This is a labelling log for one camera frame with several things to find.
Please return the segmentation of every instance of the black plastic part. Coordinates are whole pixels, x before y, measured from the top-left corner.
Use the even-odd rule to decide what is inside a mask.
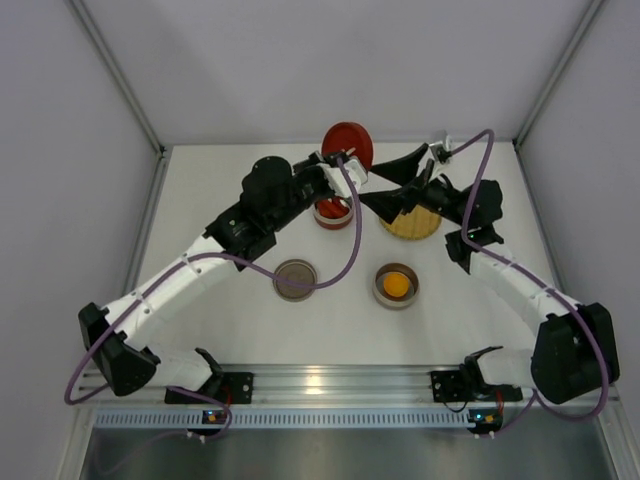
[[[448,233],[444,238],[447,242],[446,245],[449,258],[460,265],[465,272],[469,273],[469,269],[471,267],[471,254],[476,250],[462,240],[462,230],[456,230],[455,232]],[[486,247],[492,243],[504,243],[504,239],[496,233],[493,225],[488,225],[478,230],[474,230],[469,233],[469,238],[481,247]]]
[[[462,225],[464,211],[471,193],[471,187],[458,191],[451,182],[434,180],[421,192],[419,204],[447,220]],[[481,180],[474,209],[469,217],[469,228],[491,225],[502,218],[502,190],[495,180]]]
[[[253,373],[225,372],[216,400],[223,403],[230,401],[231,405],[250,405],[252,396]]]
[[[431,181],[431,175],[433,175],[433,170],[436,168],[436,162],[433,158],[427,160],[427,164],[424,167],[424,178],[427,182]]]
[[[220,366],[220,364],[218,364],[218,362],[215,361],[213,356],[209,352],[207,352],[204,348],[196,348],[195,350],[198,355],[204,358],[205,362],[207,362],[213,374],[220,376],[224,373],[222,371],[222,367]]]
[[[397,185],[406,185],[418,174],[420,160],[429,151],[429,145],[423,143],[415,151],[402,158],[378,163],[369,169],[373,173]]]
[[[396,190],[371,192],[359,195],[360,201],[378,217],[392,223],[400,214],[413,211],[418,205],[420,194],[429,181],[430,172],[425,169],[409,183]]]
[[[105,316],[107,309],[100,310],[90,303],[78,313],[80,330],[85,349],[89,350],[109,328]],[[141,352],[124,343],[124,334],[112,333],[92,356],[113,393],[122,397],[144,387],[156,373],[160,359],[149,349]]]
[[[307,158],[306,160],[303,160],[293,165],[293,173],[294,175],[297,175],[303,170],[309,167],[313,167],[314,165],[318,165],[319,163],[322,163],[322,162],[324,162],[324,159],[322,155],[320,155],[320,152],[313,152],[311,155],[309,155],[309,158]]]
[[[478,359],[485,353],[499,350],[502,347],[487,347],[478,352],[468,355],[464,359],[464,363],[460,365],[460,373],[464,379],[464,383],[469,386],[473,394],[474,400],[495,401],[496,392],[499,390],[502,394],[502,400],[505,402],[519,402],[522,400],[522,390],[513,385],[489,385],[484,381],[482,372],[478,366]]]
[[[447,163],[447,160],[449,160],[452,155],[451,152],[448,150],[445,150],[445,148],[442,145],[436,146],[434,149],[432,149],[432,151],[438,163]]]
[[[265,205],[286,207],[292,195],[292,179],[291,165],[284,158],[261,158],[242,179],[240,205],[251,212],[261,212]]]
[[[468,428],[471,433],[488,435],[502,428],[504,417],[497,409],[474,408],[469,409],[469,419],[475,423],[475,427]]]
[[[431,165],[431,168],[423,170],[401,188],[362,194],[359,196],[360,201],[387,223],[392,223],[398,215],[410,213],[416,205],[420,205],[457,225],[462,225],[471,187],[459,191],[453,188],[448,179],[442,181],[437,178],[430,181],[432,171]],[[495,180],[482,180],[469,218],[469,228],[472,230],[483,228],[500,218],[502,218],[500,184]]]
[[[433,401],[438,403],[470,402],[473,392],[465,384],[460,370],[430,372]]]
[[[332,152],[323,157],[324,163],[334,168],[338,166],[338,159],[342,160],[343,164],[350,160],[346,152]]]
[[[205,228],[226,253],[254,261],[276,244],[275,233],[333,190],[324,171],[309,157],[308,166],[292,175],[280,157],[265,157],[242,181],[240,201]],[[244,267],[237,265],[239,271]]]
[[[211,405],[210,409],[202,411],[202,425],[217,425],[222,428],[225,423],[227,423],[227,415],[220,407]],[[188,431],[202,437],[213,437],[218,434],[220,429],[190,428]]]
[[[609,311],[599,303],[580,305],[578,313],[595,337],[607,365],[608,383],[620,377],[620,365]],[[549,315],[540,324],[531,360],[540,393],[555,404],[567,402],[602,385],[593,349],[570,313]]]
[[[512,385],[487,385],[477,378],[472,379],[466,365],[460,370],[440,370],[430,372],[433,401],[438,403],[497,401],[496,392],[500,390],[505,402],[522,400],[522,390]]]

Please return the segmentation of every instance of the metal floor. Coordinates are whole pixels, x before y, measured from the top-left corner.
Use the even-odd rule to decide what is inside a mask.
[[[597,423],[561,423],[537,409],[495,440],[419,429],[232,430],[204,446],[172,437],[108,477],[98,473],[96,460],[108,469],[157,433],[94,430],[81,479],[617,478]]]

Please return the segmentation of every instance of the black bracket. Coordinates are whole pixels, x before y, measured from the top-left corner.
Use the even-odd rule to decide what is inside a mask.
[[[250,405],[253,396],[253,373],[251,372],[224,372],[218,377],[217,388],[200,389],[198,393],[210,396],[220,403],[228,405]],[[164,396],[164,403],[168,405],[206,405],[206,402],[195,399],[188,395],[167,390]]]
[[[475,423],[475,426],[467,430],[478,435],[487,435],[502,428],[504,417],[497,409],[474,408],[469,410],[469,420]]]
[[[447,253],[452,262],[457,263],[465,272],[469,273],[471,268],[471,254],[475,249],[467,245],[462,239],[462,230],[447,233],[446,240]],[[504,239],[498,235],[493,225],[487,225],[469,233],[469,238],[481,247],[486,247],[493,243],[503,244]]]
[[[613,323],[599,303],[579,305],[578,313],[596,338],[607,367],[608,383],[620,377]],[[531,359],[531,375],[540,393],[561,404],[602,385],[593,348],[571,313],[551,314],[540,324]]]
[[[90,303],[78,313],[82,340],[87,350],[109,328],[109,310]],[[112,333],[93,354],[93,361],[117,397],[130,395],[144,387],[156,373],[160,359],[148,348],[138,351],[124,341],[124,333]]]
[[[420,167],[420,160],[428,151],[429,145],[423,143],[417,150],[402,158],[373,165],[369,172],[402,187],[415,179]]]
[[[497,402],[496,392],[499,390],[504,402],[522,400],[522,390],[511,385],[487,386],[482,392],[475,391],[466,375],[461,370],[438,370],[430,372],[433,401],[436,403]]]

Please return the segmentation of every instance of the red dish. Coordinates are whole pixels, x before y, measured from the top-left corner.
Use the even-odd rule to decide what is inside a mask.
[[[322,140],[322,154],[354,149],[352,155],[358,157],[364,168],[373,165],[373,140],[367,130],[355,122],[336,123]]]

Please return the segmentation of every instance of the purple tube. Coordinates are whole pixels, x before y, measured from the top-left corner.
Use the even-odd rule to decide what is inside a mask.
[[[335,277],[333,277],[332,279],[327,280],[326,282],[317,283],[315,285],[307,285],[307,284],[296,283],[296,282],[292,282],[290,280],[287,280],[286,278],[278,277],[277,275],[273,274],[272,272],[270,272],[270,271],[268,271],[268,270],[266,270],[266,269],[264,269],[262,267],[259,267],[258,265],[254,265],[253,263],[248,262],[247,260],[245,260],[243,258],[235,257],[233,255],[229,255],[227,253],[222,253],[222,252],[200,253],[200,254],[193,255],[193,256],[189,257],[188,260],[190,262],[195,262],[195,261],[202,260],[202,259],[205,259],[205,258],[224,258],[225,260],[231,260],[231,261],[236,262],[236,263],[238,263],[240,265],[244,265],[245,267],[248,267],[248,268],[251,268],[252,270],[257,271],[258,273],[266,275],[269,278],[272,278],[272,279],[274,279],[274,280],[276,280],[276,281],[278,281],[280,283],[284,283],[286,285],[290,285],[292,287],[312,288],[312,289],[318,290],[318,289],[321,289],[321,288],[327,288],[327,287],[330,287],[332,285],[335,285],[340,280],[342,280],[347,275],[347,273],[349,273],[349,270],[351,270],[351,267],[353,267],[353,264],[355,263],[356,258],[358,256],[358,252],[360,250],[360,243],[361,243],[361,240],[362,240],[362,206],[360,204],[360,199],[358,198],[358,192],[357,192],[356,187],[353,184],[353,182],[351,182],[351,179],[349,178],[349,174],[348,174],[347,170],[344,168],[342,160],[338,158],[337,159],[337,163],[338,163],[338,168],[340,168],[340,172],[342,173],[342,176],[347,181],[347,185],[349,186],[349,190],[351,191],[351,196],[353,198],[353,206],[354,206],[355,214],[356,214],[356,237],[355,237],[355,240],[354,240],[354,243],[353,243],[353,251],[351,252],[351,256],[349,257],[349,261],[347,262],[345,267]],[[180,270],[181,268],[183,268],[185,266],[186,266],[186,264],[182,263],[182,262],[176,263],[175,265],[173,265],[166,272],[164,272],[160,277],[158,277],[156,279],[156,281],[153,282],[149,286],[149,288],[147,288],[147,290],[142,292],[142,297],[143,298],[147,298],[160,285],[162,285],[165,281],[167,281],[167,279],[169,279],[174,273],[176,273],[178,270]],[[78,381],[78,378],[80,378],[80,375],[82,375],[82,372],[84,371],[85,367],[91,361],[91,358],[93,357],[93,355],[98,351],[98,349],[102,346],[102,344],[109,337],[109,335],[111,335],[115,331],[115,329],[118,328],[118,326],[122,322],[124,322],[129,317],[129,315],[131,315],[134,312],[134,310],[136,308],[138,308],[140,303],[141,303],[140,300],[138,300],[138,299],[134,300],[131,303],[131,305],[124,312],[122,312],[122,314],[109,326],[109,328],[107,328],[104,331],[104,333],[102,335],[100,335],[98,340],[96,340],[96,342],[93,345],[91,345],[91,347],[87,350],[85,355],[82,357],[82,360],[80,360],[80,363],[78,363],[77,367],[73,371],[73,374],[71,375],[71,378],[69,379],[69,383],[67,383],[67,387],[66,387],[65,392],[64,392],[64,401],[65,401],[65,403],[67,405],[77,405],[79,403],[82,403],[82,402],[92,398],[93,396],[97,395],[98,393],[102,392],[106,388],[108,388],[108,385],[104,384],[101,387],[98,387],[95,390],[90,391],[89,393],[87,393],[86,395],[83,395],[80,398],[75,398],[75,399],[71,398],[71,393],[73,391],[73,387],[75,386],[76,382]]]
[[[218,402],[217,400],[214,400],[213,398],[209,398],[205,395],[200,395],[199,393],[195,393],[195,392],[190,392],[189,390],[185,390],[184,388],[180,388],[180,387],[167,387],[168,390],[172,390],[176,393],[179,393],[181,395],[187,395],[189,397],[195,398],[196,400],[201,400],[202,402],[205,403],[210,403],[212,405],[215,405],[216,407],[221,408],[225,415],[227,416],[227,421],[225,422],[225,424],[223,425],[223,427],[218,430],[218,433],[210,436],[210,437],[204,437],[205,439],[205,443],[206,442],[210,442],[212,440],[219,440],[220,438],[224,437],[228,432],[229,432],[229,427],[231,426],[231,422],[233,421],[233,413],[231,412],[231,409],[225,405],[222,402]],[[111,466],[108,469],[105,469],[102,467],[102,465],[100,464],[99,460],[98,460],[98,445],[96,445],[94,448],[94,462],[96,465],[96,469],[98,470],[98,473],[100,473],[100,475],[107,476],[107,475],[111,475],[113,473],[115,473],[116,471],[120,470],[125,464],[129,463],[131,460],[135,459],[136,457],[138,457],[142,452],[144,452],[147,448],[149,448],[150,446],[152,446],[154,443],[163,440],[165,438],[169,438],[169,437],[179,437],[179,436],[183,436],[185,435],[185,432],[183,431],[176,431],[176,430],[169,430],[166,432],[162,432],[159,433],[158,435],[154,435],[153,437],[151,437],[149,440],[143,442],[141,445],[139,445],[134,451],[132,451],[131,453],[129,453],[127,456],[125,456],[124,458],[120,459],[115,465]]]
[[[471,140],[466,142],[464,145],[454,149],[451,152],[451,154],[456,155],[462,152],[467,147],[469,147],[470,145],[473,145],[484,136],[487,136],[487,148],[485,149],[484,156],[482,157],[482,161],[480,162],[480,167],[478,168],[478,173],[476,174],[475,181],[473,182],[473,186],[471,187],[469,200],[467,201],[467,206],[464,210],[464,216],[462,219],[462,240],[467,245],[474,248],[475,250],[482,252],[485,255],[488,255],[491,258],[501,263],[504,263],[505,265],[509,265],[511,263],[509,259],[501,255],[498,255],[492,252],[491,250],[488,250],[482,247],[481,245],[478,245],[477,243],[475,243],[473,240],[469,238],[469,219],[471,218],[471,211],[473,210],[473,205],[475,204],[476,196],[478,194],[478,189],[480,188],[480,180],[482,180],[484,171],[487,168],[487,163],[489,162],[489,157],[491,156],[491,149],[493,148],[493,143],[495,141],[495,133],[491,129],[483,130],[478,135],[473,137]],[[556,417],[561,418],[562,420],[567,420],[570,422],[580,422],[580,421],[589,420],[591,418],[596,417],[604,409],[607,403],[607,398],[609,396],[609,382],[607,381],[607,379],[609,378],[609,374],[607,371],[607,364],[605,363],[604,356],[602,355],[602,351],[600,350],[600,346],[598,345],[598,342],[596,341],[595,337],[591,333],[591,330],[589,330],[589,327],[587,326],[582,316],[573,307],[573,305],[567,302],[557,292],[557,290],[549,287],[544,281],[539,279],[534,273],[530,272],[522,265],[515,263],[511,266],[515,268],[517,271],[519,271],[520,273],[522,273],[525,277],[527,277],[533,283],[538,285],[540,288],[547,289],[547,292],[549,293],[549,295],[551,295],[555,300],[558,301],[558,303],[560,303],[564,308],[566,308],[571,313],[571,315],[573,315],[576,322],[578,322],[578,325],[580,325],[580,328],[584,332],[584,335],[587,338],[589,345],[591,345],[591,348],[593,349],[596,360],[598,362],[598,367],[600,368],[600,375],[602,377],[602,390],[600,391],[600,398],[598,399],[598,403],[591,412],[585,415],[574,416],[574,415],[566,415],[564,413],[560,413],[554,410],[553,408],[551,408],[549,405],[547,405],[537,392],[535,393],[534,398],[538,401],[538,403],[540,403],[542,408],[544,408],[549,413],[555,415]]]

